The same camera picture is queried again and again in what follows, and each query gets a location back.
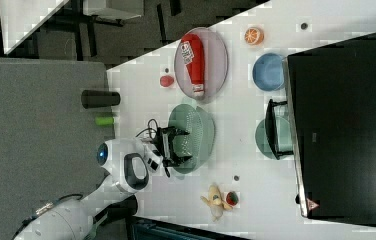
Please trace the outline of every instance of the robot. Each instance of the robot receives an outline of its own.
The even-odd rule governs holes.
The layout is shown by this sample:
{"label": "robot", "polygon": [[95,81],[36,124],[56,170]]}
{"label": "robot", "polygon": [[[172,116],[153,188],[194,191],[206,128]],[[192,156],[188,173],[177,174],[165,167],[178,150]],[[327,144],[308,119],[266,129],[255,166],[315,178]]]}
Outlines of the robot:
{"label": "robot", "polygon": [[25,220],[14,240],[83,240],[93,227],[97,214],[111,204],[122,202],[144,189],[149,172],[163,164],[177,166],[190,157],[173,153],[172,140],[189,133],[176,128],[157,128],[151,138],[114,139],[101,144],[98,164],[110,173],[97,190],[83,199],[46,204]]}

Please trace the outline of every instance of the orange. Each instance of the orange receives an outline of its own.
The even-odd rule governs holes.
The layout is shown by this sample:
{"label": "orange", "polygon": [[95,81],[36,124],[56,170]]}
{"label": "orange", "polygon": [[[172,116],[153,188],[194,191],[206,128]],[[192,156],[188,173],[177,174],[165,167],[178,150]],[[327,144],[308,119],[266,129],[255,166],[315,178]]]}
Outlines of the orange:
{"label": "orange", "polygon": [[263,31],[256,27],[248,28],[244,35],[244,40],[250,45],[260,44],[263,41],[263,38]]}

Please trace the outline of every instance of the white label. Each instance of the white label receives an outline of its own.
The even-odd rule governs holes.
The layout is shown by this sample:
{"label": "white label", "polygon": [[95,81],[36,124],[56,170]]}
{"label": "white label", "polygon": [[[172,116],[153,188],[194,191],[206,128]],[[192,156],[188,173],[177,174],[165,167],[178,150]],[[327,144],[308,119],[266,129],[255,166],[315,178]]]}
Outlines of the white label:
{"label": "white label", "polygon": [[204,85],[203,84],[193,84],[192,85],[192,90],[194,92],[201,92],[204,91]]}
{"label": "white label", "polygon": [[189,44],[189,42],[183,42],[181,45],[181,50],[185,65],[192,63],[194,52],[191,49],[191,44]]}
{"label": "white label", "polygon": [[312,211],[313,209],[319,207],[319,204],[313,202],[312,200],[306,198],[307,200],[307,208],[309,209],[309,211]]}

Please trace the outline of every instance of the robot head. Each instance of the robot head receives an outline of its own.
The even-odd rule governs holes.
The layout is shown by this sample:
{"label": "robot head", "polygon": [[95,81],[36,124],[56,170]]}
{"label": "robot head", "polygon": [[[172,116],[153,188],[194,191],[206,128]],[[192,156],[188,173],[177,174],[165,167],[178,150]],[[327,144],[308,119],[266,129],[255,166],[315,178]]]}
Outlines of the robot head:
{"label": "robot head", "polygon": [[114,139],[100,145],[97,161],[110,173],[117,187],[126,192],[136,193],[148,183],[144,155],[141,140]]}

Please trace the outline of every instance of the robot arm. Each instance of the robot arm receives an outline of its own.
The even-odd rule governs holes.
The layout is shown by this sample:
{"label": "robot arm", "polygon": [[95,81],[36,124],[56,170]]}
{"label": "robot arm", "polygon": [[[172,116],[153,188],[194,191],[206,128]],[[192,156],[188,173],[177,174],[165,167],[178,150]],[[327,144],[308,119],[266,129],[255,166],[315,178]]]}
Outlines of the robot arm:
{"label": "robot arm", "polygon": [[82,200],[47,204],[14,239],[83,240],[98,213],[147,186],[147,165],[155,171],[162,159],[155,150],[154,145],[138,138],[105,142],[98,150],[97,161],[110,175],[100,187]]}

